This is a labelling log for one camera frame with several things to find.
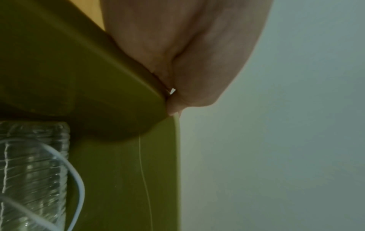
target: white cable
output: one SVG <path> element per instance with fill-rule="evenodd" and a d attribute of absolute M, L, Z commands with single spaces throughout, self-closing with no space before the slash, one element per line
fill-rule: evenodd
<path fill-rule="evenodd" d="M 74 226 L 77 222 L 77 219 L 79 218 L 79 215 L 80 215 L 80 212 L 81 212 L 81 209 L 83 207 L 84 200 L 85 200 L 85 185 L 84 185 L 84 182 L 83 182 L 81 176 L 79 175 L 79 173 L 72 166 L 72 164 L 65 157 L 63 157 L 61 155 L 61 153 L 59 151 L 57 151 L 53 147 L 49 146 L 48 144 L 45 144 L 45 143 L 43 143 L 39 140 L 36 140 L 36 139 L 26 138 L 26 137 L 3 138 L 3 139 L 0 139 L 0 144 L 5 143 L 5 142 L 11 142 L 11 141 L 32 141 L 32 142 L 38 143 L 45 150 L 47 150 L 49 153 L 51 153 L 53 156 L 55 156 L 58 160 L 60 160 L 66 166 L 66 168 L 68 169 L 70 174 L 73 176 L 73 178 L 75 179 L 76 184 L 78 186 L 78 189 L 79 189 L 79 203 L 77 205 L 77 208 L 76 208 L 75 214 L 72 218 L 72 221 L 70 223 L 70 226 L 67 229 L 67 231 L 72 231 L 72 229 L 74 228 Z M 30 211 L 29 209 L 27 209 L 23 205 L 21 205 L 18 202 L 12 200 L 11 198 L 5 196 L 2 193 L 0 193 L 0 200 L 2 200 L 5 203 L 8 203 L 11 206 L 13 206 L 15 209 L 17 209 L 17 210 L 21 211 L 22 213 L 24 213 L 25 215 L 27 215 L 35 223 L 49 229 L 50 231 L 62 231 L 55 224 L 47 221 L 46 219 L 44 219 L 43 217 L 41 217 L 39 215 L 33 213 L 32 211 Z"/>

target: white cord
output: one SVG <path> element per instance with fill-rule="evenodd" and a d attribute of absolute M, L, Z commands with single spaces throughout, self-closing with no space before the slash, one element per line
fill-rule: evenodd
<path fill-rule="evenodd" d="M 79 175 L 79 173 L 72 166 L 72 164 L 64 156 L 61 155 L 61 153 L 59 151 L 57 151 L 53 147 L 49 146 L 48 144 L 45 144 L 45 143 L 43 143 L 39 140 L 36 140 L 36 139 L 26 138 L 26 137 L 3 138 L 3 139 L 0 139 L 0 144 L 5 143 L 5 142 L 11 142 L 11 141 L 32 141 L 32 142 L 38 143 L 45 150 L 47 150 L 49 153 L 51 153 L 53 156 L 55 156 L 59 161 L 61 161 L 66 166 L 66 168 L 68 169 L 70 174 L 73 176 L 73 178 L 75 179 L 76 184 L 78 186 L 78 189 L 79 189 L 79 203 L 77 205 L 77 208 L 76 208 L 75 214 L 72 218 L 72 221 L 70 223 L 70 226 L 67 229 L 67 231 L 72 231 L 72 229 L 76 225 L 77 219 L 79 218 L 79 215 L 80 215 L 80 212 L 81 212 L 81 209 L 83 207 L 84 200 L 85 200 L 85 185 L 84 185 L 84 182 L 83 182 L 81 176 Z M 17 210 L 21 211 L 22 213 L 24 213 L 25 215 L 27 215 L 35 223 L 49 229 L 50 231 L 62 231 L 55 224 L 47 221 L 46 219 L 44 219 L 43 217 L 41 217 L 39 215 L 33 213 L 32 211 L 30 211 L 29 209 L 27 209 L 23 205 L 21 205 L 18 202 L 12 200 L 11 198 L 5 196 L 2 193 L 0 193 L 0 200 L 2 200 L 5 203 L 8 203 L 11 206 L 13 206 L 15 209 L 17 209 Z"/>

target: hand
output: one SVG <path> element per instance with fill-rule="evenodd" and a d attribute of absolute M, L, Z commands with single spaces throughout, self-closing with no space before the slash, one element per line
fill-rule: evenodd
<path fill-rule="evenodd" d="M 167 89 L 172 115 L 213 104 L 249 58 L 272 0 L 101 0 L 107 32 Z"/>

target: green furniture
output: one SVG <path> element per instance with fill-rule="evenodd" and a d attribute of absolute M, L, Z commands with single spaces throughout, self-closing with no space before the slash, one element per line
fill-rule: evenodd
<path fill-rule="evenodd" d="M 76 231 L 179 230 L 178 118 L 163 86 L 65 0 L 0 1 L 0 117 L 66 121 Z M 69 178 L 68 222 L 78 195 Z"/>

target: transparent container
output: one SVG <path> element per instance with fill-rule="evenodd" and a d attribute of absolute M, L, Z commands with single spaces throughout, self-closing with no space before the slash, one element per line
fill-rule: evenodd
<path fill-rule="evenodd" d="M 70 129 L 64 122 L 0 121 L 0 139 L 27 137 L 48 144 L 68 158 Z M 65 226 L 67 169 L 36 142 L 0 144 L 0 190 L 54 223 Z M 0 231 L 42 231 L 7 203 L 0 206 Z"/>

